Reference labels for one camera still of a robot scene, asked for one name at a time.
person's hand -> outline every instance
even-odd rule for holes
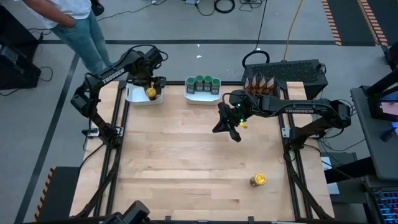
[[[75,19],[72,18],[71,16],[68,16],[68,19],[65,19],[65,23],[62,24],[66,28],[72,28],[75,26]]]

wooden tabletop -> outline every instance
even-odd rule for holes
[[[111,120],[117,86],[110,83],[101,90],[98,113],[105,121]],[[302,83],[287,86],[290,99],[306,99]],[[240,88],[221,87],[222,92]],[[219,120],[217,106],[188,105],[183,93],[183,86],[166,86],[162,105],[130,105],[113,212],[124,213],[133,201],[140,200],[153,220],[171,215],[173,220],[245,221],[254,216],[256,221],[293,221],[277,117],[249,118],[247,129],[237,128],[242,141],[234,142],[229,133],[211,132]],[[295,114],[294,121],[304,126],[312,117]],[[285,125],[289,126],[287,117]],[[306,143],[317,146],[314,140]],[[85,156],[100,144],[99,139],[89,140]],[[104,152],[97,152],[82,168],[71,215],[98,188]],[[319,152],[305,147],[301,154],[309,191],[334,216]],[[249,179],[257,173],[265,174],[267,182],[254,188]],[[297,192],[305,217],[298,188]],[[105,192],[101,214],[107,199]]]

yellow object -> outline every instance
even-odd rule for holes
[[[264,174],[256,174],[254,176],[254,181],[257,185],[264,185],[267,182],[267,179]]]
[[[152,87],[148,88],[146,91],[146,94],[149,98],[155,97],[156,96],[156,90]]]
[[[243,122],[240,122],[239,125],[240,125],[242,128],[244,128],[244,129],[248,128],[248,126],[245,125]]]

blue jeans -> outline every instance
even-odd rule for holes
[[[57,25],[51,30],[80,56],[91,73],[97,74],[112,65],[104,35],[93,11],[86,19],[77,19],[72,28]]]

gray floor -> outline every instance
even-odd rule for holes
[[[211,2],[203,0],[201,10],[210,11]],[[27,28],[42,27],[21,2],[8,0],[2,3]],[[103,1],[106,8],[103,16],[136,10],[147,3]],[[299,1],[296,0],[269,0],[261,39],[285,40],[298,4]],[[161,6],[116,16],[103,20],[100,24],[108,40],[255,40],[261,13],[260,9],[254,12],[235,10],[227,15],[215,13],[214,16],[203,17],[193,6],[169,0]],[[53,34],[45,38],[57,39]],[[305,1],[295,23],[292,39],[333,40],[320,1]],[[130,45],[108,45],[111,59],[116,61],[129,47]],[[170,44],[158,45],[158,48],[169,54],[169,60],[164,62],[157,74],[166,76],[168,80],[183,80],[190,75],[214,75],[222,80],[240,80],[243,74],[241,60],[254,46]],[[283,59],[284,45],[260,45],[259,48],[271,55],[271,62]],[[16,217],[73,56],[74,53],[66,45],[41,45],[34,62],[39,67],[51,66],[54,69],[53,80],[50,83],[40,82],[33,90],[21,90],[9,97],[0,97],[0,118],[6,127],[0,134],[0,179],[7,180],[0,184],[0,201],[8,202],[2,203],[0,208],[3,223],[12,223]],[[323,97],[350,100],[351,88],[370,85],[390,71],[382,56],[378,47],[291,45],[287,60],[319,59],[327,66],[329,81]],[[248,63],[263,61],[262,57],[254,56]],[[80,131],[86,128],[87,120],[72,108],[69,101],[74,89],[82,83],[85,72],[85,67],[79,62],[25,217],[26,222],[32,220],[49,169],[53,166],[79,166],[82,160],[81,145],[84,139]],[[43,77],[46,78],[47,75],[48,71],[44,71]],[[362,139],[358,118],[354,117],[353,125],[329,142],[335,149],[343,149]],[[357,152],[359,158],[369,155],[365,143],[349,151]]]

